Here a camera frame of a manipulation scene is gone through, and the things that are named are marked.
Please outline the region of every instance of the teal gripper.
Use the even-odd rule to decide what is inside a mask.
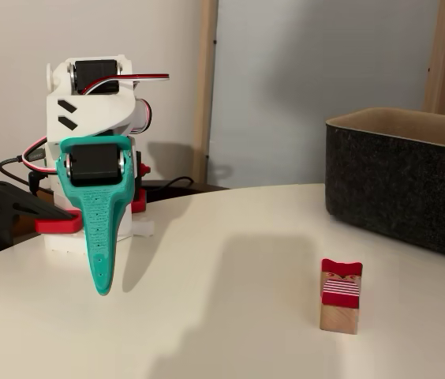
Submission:
[[[65,158],[73,146],[80,144],[116,144],[125,157],[121,182],[108,186],[75,187],[66,174]],[[82,212],[93,281],[98,293],[106,295],[114,277],[119,224],[135,190],[131,142],[124,136],[73,137],[66,138],[59,146],[61,154],[56,161],[59,181],[66,197]]]

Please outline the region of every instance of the white wall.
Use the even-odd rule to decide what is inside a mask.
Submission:
[[[48,62],[125,54],[137,73],[171,74],[136,90],[153,110],[137,138],[146,178],[191,174],[199,9],[200,0],[0,0],[0,160],[46,133]]]
[[[209,182],[322,182],[325,125],[421,108],[436,0],[220,0]]]

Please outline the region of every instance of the wooden pole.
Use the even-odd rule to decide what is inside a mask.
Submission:
[[[207,180],[217,9],[217,0],[201,0],[200,52],[198,56],[193,155],[193,179],[200,183]]]
[[[439,0],[423,111],[445,113],[445,0]]]

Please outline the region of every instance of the white table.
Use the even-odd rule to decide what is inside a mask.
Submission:
[[[42,237],[0,253],[0,378],[445,379],[445,257],[339,223],[323,186],[148,206],[96,293]],[[320,260],[365,265],[358,336],[319,330]]]

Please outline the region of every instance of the storage bin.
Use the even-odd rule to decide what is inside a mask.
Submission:
[[[372,108],[326,125],[329,213],[445,254],[445,116]]]

